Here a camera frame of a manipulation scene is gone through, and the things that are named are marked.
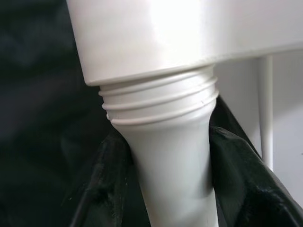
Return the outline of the white plastic table top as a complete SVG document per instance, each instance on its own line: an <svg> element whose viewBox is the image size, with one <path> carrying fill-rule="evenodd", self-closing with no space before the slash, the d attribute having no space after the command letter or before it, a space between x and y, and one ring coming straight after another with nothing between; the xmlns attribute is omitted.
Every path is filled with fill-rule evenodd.
<svg viewBox="0 0 303 227"><path fill-rule="evenodd" d="M89 86L303 48L303 0L66 0Z"/></svg>

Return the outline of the white plastic table leg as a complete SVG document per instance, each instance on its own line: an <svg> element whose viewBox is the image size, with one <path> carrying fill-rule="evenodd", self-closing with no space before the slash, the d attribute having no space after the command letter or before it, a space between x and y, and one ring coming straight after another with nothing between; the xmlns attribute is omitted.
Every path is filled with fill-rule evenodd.
<svg viewBox="0 0 303 227"><path fill-rule="evenodd" d="M267 55L258 63L258 108L261 153L263 162L274 169L273 149L273 56Z"/></svg>
<svg viewBox="0 0 303 227"><path fill-rule="evenodd" d="M151 227L218 227L209 149L216 81L209 66L100 88L130 146Z"/></svg>

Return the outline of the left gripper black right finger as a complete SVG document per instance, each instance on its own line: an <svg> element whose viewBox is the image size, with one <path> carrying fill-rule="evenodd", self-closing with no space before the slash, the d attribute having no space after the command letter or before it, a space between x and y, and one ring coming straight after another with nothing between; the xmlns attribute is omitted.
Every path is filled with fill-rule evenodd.
<svg viewBox="0 0 303 227"><path fill-rule="evenodd" d="M243 138L210 128L213 185L227 227L303 227L303 208Z"/></svg>

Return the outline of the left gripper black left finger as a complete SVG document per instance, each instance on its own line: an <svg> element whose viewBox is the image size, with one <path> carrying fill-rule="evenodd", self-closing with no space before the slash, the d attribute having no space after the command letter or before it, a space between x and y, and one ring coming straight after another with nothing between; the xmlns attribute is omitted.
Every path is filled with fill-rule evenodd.
<svg viewBox="0 0 303 227"><path fill-rule="evenodd" d="M151 227L130 148L109 134L74 186L81 197L68 227Z"/></svg>

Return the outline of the black table cloth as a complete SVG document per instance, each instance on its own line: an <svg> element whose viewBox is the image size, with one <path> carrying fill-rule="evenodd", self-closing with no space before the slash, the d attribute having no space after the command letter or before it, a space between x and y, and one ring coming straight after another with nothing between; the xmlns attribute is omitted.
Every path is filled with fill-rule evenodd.
<svg viewBox="0 0 303 227"><path fill-rule="evenodd" d="M66 0L0 0L0 227L68 227L84 166L109 134L122 136L101 86L84 80ZM209 142L211 127L245 140L219 96Z"/></svg>

